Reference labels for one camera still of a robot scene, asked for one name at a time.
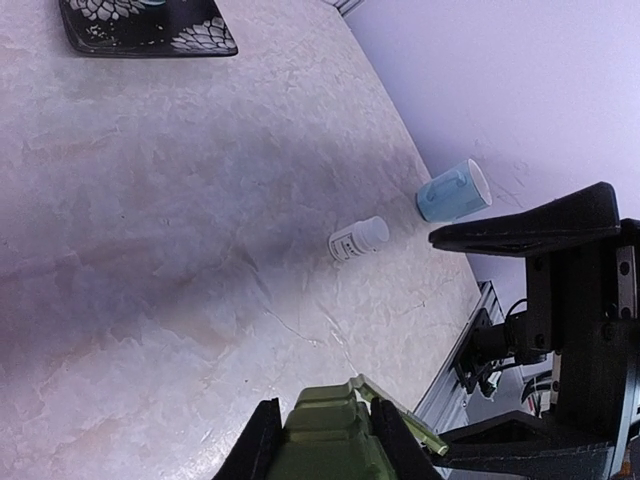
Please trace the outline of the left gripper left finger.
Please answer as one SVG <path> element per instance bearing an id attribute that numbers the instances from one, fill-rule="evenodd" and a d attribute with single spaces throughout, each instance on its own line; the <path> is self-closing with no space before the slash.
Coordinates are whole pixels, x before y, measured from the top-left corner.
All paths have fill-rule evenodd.
<path id="1" fill-rule="evenodd" d="M 282 445 L 278 398 L 262 400 L 213 480 L 264 480 Z"/>

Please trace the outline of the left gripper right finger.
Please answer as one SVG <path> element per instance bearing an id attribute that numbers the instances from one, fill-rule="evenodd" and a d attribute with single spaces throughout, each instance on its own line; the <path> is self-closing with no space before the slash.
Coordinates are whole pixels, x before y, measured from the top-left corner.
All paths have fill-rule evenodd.
<path id="1" fill-rule="evenodd" d="M 381 398 L 372 399 L 371 422 L 374 435 L 380 441 L 398 479 L 443 479 L 418 445 L 391 401 Z"/>

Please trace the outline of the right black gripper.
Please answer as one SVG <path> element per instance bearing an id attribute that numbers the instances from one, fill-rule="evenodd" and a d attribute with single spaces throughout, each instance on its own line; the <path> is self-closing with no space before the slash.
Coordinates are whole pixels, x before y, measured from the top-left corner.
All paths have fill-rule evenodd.
<path id="1" fill-rule="evenodd" d="M 538 255 L 526 262 L 534 344 L 560 357 L 559 391 L 541 418 L 512 411 L 440 435 L 441 468 L 528 479 L 608 479 L 639 436 L 639 223 L 620 220 L 598 182 L 518 214 L 432 231 L 439 250 Z"/>

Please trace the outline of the green three-compartment pill box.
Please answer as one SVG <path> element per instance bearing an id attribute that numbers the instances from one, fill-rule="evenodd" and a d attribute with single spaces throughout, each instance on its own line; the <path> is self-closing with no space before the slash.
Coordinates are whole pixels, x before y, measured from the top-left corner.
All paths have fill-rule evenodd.
<path id="1" fill-rule="evenodd" d="M 449 446 L 411 410 L 369 377 L 301 391 L 283 428 L 283 442 L 268 479 L 398 479 L 374 435 L 371 401 L 391 401 L 429 457 Z"/>

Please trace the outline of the white pill bottle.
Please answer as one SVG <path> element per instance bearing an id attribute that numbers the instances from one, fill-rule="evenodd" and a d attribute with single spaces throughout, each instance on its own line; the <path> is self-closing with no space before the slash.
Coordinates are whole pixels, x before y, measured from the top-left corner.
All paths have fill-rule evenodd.
<path id="1" fill-rule="evenodd" d="M 337 261 L 347 261 L 375 252 L 389 241 L 389 227 L 380 216 L 356 221 L 328 237 L 328 249 Z"/>

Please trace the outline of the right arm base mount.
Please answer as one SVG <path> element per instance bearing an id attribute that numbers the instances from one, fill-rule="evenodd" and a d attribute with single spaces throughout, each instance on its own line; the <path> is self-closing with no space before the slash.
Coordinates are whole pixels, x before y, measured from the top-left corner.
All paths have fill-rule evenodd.
<path id="1" fill-rule="evenodd" d="M 502 362 L 516 356 L 514 321 L 493 324 L 486 308 L 472 317 L 469 331 L 454 355 L 453 366 L 458 381 L 467 394 L 476 388 L 485 398 L 491 398 L 506 367 Z"/>

